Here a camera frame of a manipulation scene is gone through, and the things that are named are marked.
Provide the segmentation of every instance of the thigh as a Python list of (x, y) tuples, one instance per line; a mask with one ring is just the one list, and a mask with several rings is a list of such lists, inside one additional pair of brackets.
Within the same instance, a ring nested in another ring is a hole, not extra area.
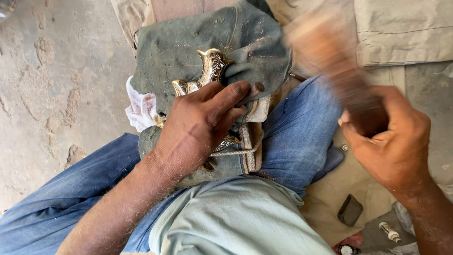
[(80, 218), (140, 161), (124, 134), (10, 208), (0, 218), (1, 254), (54, 254)]
[(312, 77), (282, 100), (263, 123), (263, 163), (255, 174), (301, 197), (320, 171), (341, 115), (325, 78)]

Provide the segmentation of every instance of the shirt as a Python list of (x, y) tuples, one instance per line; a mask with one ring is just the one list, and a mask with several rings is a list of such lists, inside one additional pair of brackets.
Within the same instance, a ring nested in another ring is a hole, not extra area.
[(335, 254), (298, 210), (302, 199), (248, 175), (210, 181), (178, 196), (149, 236), (157, 255)]

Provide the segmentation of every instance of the forearm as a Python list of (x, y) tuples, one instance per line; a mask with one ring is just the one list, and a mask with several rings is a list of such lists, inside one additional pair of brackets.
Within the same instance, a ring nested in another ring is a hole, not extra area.
[(444, 255), (453, 250), (453, 204), (431, 177), (412, 189), (394, 192), (414, 224), (421, 255)]
[(157, 158), (147, 158), (81, 218), (57, 254), (121, 253), (141, 218), (178, 183)]

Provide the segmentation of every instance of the small bottle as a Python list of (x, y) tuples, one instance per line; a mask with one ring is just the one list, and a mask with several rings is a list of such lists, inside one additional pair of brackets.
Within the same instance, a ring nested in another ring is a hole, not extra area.
[(382, 231), (384, 231), (384, 233), (387, 234), (387, 237), (390, 240), (393, 240), (397, 244), (402, 242), (400, 239), (400, 235), (392, 227), (390, 227), (389, 224), (387, 224), (387, 222), (383, 221), (379, 223), (379, 228), (382, 229)]
[(0, 23), (11, 16), (16, 0), (0, 0)]

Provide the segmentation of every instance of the screw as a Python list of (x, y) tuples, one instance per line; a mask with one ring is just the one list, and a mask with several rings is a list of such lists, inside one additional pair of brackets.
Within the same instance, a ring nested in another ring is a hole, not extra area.
[(349, 151), (349, 145), (347, 144), (341, 145), (341, 150), (343, 150), (344, 152)]

